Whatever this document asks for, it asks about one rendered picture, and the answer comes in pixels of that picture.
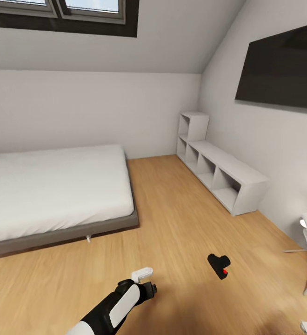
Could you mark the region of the digital camera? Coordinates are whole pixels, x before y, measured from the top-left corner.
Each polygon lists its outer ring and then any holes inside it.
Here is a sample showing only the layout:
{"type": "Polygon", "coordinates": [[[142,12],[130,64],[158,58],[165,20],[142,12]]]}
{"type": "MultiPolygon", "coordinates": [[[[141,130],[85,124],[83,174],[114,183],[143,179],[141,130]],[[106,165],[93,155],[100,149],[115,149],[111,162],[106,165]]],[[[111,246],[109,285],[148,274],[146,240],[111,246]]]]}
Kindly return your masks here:
{"type": "Polygon", "coordinates": [[[230,260],[226,255],[217,257],[215,254],[210,254],[208,261],[221,280],[227,277],[228,272],[225,273],[224,268],[230,265],[230,260]]]}

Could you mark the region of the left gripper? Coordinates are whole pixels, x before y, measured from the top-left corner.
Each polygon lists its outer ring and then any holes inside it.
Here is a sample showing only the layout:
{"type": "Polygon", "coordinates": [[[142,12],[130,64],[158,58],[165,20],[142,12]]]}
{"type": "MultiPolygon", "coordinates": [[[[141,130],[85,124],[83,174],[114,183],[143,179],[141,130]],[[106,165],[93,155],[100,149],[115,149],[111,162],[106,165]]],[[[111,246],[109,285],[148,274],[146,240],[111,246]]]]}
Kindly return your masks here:
{"type": "Polygon", "coordinates": [[[143,284],[137,284],[140,288],[140,301],[137,305],[142,304],[145,300],[148,300],[150,298],[154,297],[154,294],[157,292],[156,285],[149,281],[147,283],[143,284]]]}

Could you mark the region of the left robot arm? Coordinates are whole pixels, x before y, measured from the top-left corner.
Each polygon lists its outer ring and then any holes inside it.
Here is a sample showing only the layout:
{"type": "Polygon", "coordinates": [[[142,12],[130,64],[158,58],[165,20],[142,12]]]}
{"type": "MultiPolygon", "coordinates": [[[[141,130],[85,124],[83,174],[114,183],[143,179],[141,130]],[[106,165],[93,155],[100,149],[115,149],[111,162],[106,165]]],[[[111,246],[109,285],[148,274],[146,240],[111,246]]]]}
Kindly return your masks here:
{"type": "Polygon", "coordinates": [[[140,280],[153,275],[152,268],[132,272],[132,279],[120,281],[111,292],[83,319],[64,335],[115,335],[135,305],[154,297],[156,285],[140,280]]]}

